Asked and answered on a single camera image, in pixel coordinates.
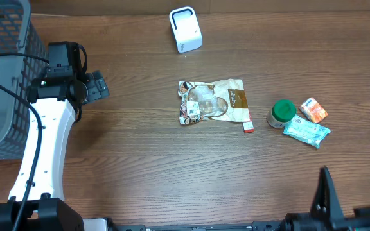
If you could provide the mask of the teal snack packet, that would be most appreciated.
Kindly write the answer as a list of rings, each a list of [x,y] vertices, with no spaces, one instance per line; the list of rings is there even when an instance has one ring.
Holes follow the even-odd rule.
[[[283,130],[284,135],[319,148],[323,139],[331,133],[329,128],[295,115]]]

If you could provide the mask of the orange small packet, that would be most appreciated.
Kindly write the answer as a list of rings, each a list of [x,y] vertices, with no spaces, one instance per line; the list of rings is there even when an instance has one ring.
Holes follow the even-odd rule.
[[[328,116],[327,111],[325,111],[315,98],[308,98],[301,104],[299,109],[313,123],[320,123]]]

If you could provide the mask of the green lid jar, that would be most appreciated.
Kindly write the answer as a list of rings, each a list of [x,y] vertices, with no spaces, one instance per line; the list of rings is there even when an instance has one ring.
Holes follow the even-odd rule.
[[[267,114],[267,122],[273,128],[285,127],[297,113],[297,109],[289,99],[277,101]]]

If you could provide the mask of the red stick packet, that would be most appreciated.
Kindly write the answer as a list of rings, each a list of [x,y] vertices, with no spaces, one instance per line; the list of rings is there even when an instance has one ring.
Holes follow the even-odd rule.
[[[242,125],[244,133],[253,133],[255,131],[251,117],[249,117],[249,121],[243,122]]]

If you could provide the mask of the grey plastic mesh basket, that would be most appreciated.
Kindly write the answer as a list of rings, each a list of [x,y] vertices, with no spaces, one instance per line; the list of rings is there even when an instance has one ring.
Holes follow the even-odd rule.
[[[0,85],[22,99],[48,57],[30,17],[28,1],[0,1]],[[0,89],[0,160],[22,158],[29,117],[26,106]]]

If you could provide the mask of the beige cookie pouch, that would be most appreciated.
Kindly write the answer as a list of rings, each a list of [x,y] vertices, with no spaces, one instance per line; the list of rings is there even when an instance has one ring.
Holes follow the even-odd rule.
[[[179,108],[181,125],[211,120],[234,123],[245,123],[251,120],[241,79],[211,83],[180,81],[178,95],[181,97]]]

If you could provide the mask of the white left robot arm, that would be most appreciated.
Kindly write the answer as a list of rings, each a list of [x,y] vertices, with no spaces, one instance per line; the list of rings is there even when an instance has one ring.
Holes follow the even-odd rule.
[[[0,230],[112,230],[109,218],[84,219],[64,201],[63,170],[71,127],[82,106],[109,96],[101,72],[87,72],[87,53],[76,42],[52,42],[47,66],[19,95],[0,89],[30,111],[22,163],[8,201],[0,203]]]

